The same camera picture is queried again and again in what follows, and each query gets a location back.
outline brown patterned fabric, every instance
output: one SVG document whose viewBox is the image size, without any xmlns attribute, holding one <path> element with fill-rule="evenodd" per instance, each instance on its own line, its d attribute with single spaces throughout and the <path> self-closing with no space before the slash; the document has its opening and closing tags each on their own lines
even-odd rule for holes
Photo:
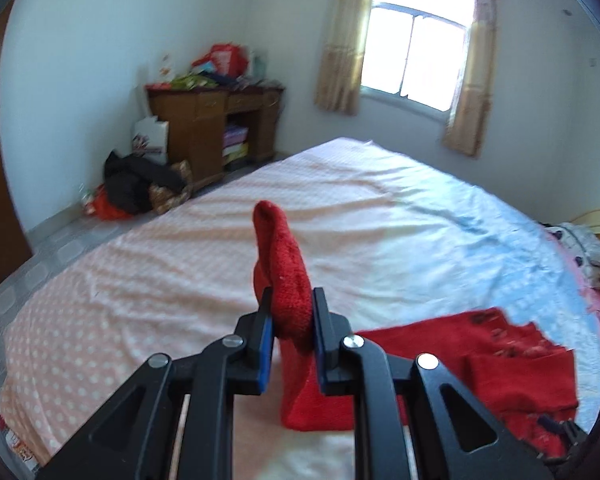
<svg viewBox="0 0 600 480">
<path fill-rule="evenodd" d="M 171 165 L 171 169 L 178 173 L 183 180 L 187 183 L 182 193 L 176 195 L 167 187 L 156 186 L 151 184 L 149 186 L 149 199 L 154 211 L 158 215 L 163 215 L 167 211 L 184 204 L 191 197 L 193 192 L 193 175 L 191 174 L 191 168 L 186 160 Z"/>
<path fill-rule="evenodd" d="M 336 0 L 315 91 L 315 104 L 324 110 L 358 113 L 371 3 Z"/>
<path fill-rule="evenodd" d="M 497 0 L 475 0 L 464 73 L 451 105 L 443 144 L 478 158 L 491 111 L 497 37 Z"/>
</svg>

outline mattress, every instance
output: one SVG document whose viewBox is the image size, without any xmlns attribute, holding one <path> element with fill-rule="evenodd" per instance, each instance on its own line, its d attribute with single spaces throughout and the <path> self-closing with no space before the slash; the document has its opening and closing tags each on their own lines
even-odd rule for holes
<svg viewBox="0 0 600 480">
<path fill-rule="evenodd" d="M 499 306 L 576 349 L 577 421 L 592 426 L 597 320 L 544 230 L 481 188 L 336 139 L 133 229 L 33 295 L 6 333 L 0 412 L 40 462 L 149 355 L 200 352 L 257 308 L 259 200 L 285 210 L 312 285 L 354 330 Z M 267 393 L 235 402 L 235 478 L 352 478 L 352 434 L 282 428 L 281 394 L 276 354 Z"/>
</svg>

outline window frame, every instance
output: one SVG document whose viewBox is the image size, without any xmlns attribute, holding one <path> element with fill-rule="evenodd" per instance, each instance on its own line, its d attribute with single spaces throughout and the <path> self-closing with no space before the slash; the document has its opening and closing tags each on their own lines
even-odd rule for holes
<svg viewBox="0 0 600 480">
<path fill-rule="evenodd" d="M 411 52 L 411 40 L 413 39 L 413 29 L 415 24 L 415 19 L 417 16 L 422 16 L 423 18 L 432 18 L 435 20 L 439 20 L 440 22 L 447 23 L 449 25 L 453 25 L 455 27 L 461 28 L 465 32 L 468 30 L 468 27 L 461 25 L 461 23 L 454 22 L 453 20 L 449 20 L 447 18 L 443 18 L 442 16 L 438 16 L 436 14 L 431 14 L 430 12 L 426 12 L 424 10 L 412 9 L 411 7 L 400 6 L 397 4 L 390 4 L 387 2 L 372 2 L 371 10 L 380 8 L 387 10 L 394 10 L 397 12 L 403 12 L 413 17 L 413 23 L 411 24 L 411 32 L 409 35 L 409 48 L 407 49 L 407 56 L 404 58 L 404 67 L 402 69 L 402 80 L 400 81 L 400 88 L 395 94 L 390 94 L 389 92 L 384 92 L 382 90 L 378 90 L 376 88 L 371 88 L 368 86 L 360 85 L 360 93 L 364 97 L 371 98 L 376 101 L 384 102 L 386 104 L 390 104 L 392 106 L 398 108 L 404 108 L 411 112 L 416 112 L 418 114 L 428 116 L 430 118 L 440 120 L 445 122 L 449 117 L 451 112 L 451 106 L 447 110 L 438 110 L 437 108 L 431 107 L 419 101 L 415 101 L 413 99 L 409 99 L 408 95 L 401 96 L 400 92 L 402 91 L 402 85 L 404 84 L 404 72 L 407 69 L 407 63 L 409 60 L 409 54 Z"/>
</svg>

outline wooden desk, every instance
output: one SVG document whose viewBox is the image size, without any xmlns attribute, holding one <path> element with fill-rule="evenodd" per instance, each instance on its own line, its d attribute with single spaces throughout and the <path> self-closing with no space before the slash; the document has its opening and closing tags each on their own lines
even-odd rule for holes
<svg viewBox="0 0 600 480">
<path fill-rule="evenodd" d="M 147 92 L 152 113 L 169 122 L 169 162 L 188 160 L 196 189 L 224 177 L 222 140 L 227 122 L 248 127 L 250 161 L 261 162 L 275 155 L 283 89 L 149 89 Z"/>
</svg>

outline curtain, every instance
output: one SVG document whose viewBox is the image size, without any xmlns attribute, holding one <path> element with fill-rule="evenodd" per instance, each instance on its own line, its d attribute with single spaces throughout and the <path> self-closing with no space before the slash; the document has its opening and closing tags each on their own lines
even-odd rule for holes
<svg viewBox="0 0 600 480">
<path fill-rule="evenodd" d="M 336 0 L 322 52 L 315 104 L 356 115 L 372 0 Z"/>
<path fill-rule="evenodd" d="M 495 73 L 497 0 L 475 0 L 464 73 L 459 78 L 443 144 L 478 158 L 491 111 Z"/>
</svg>

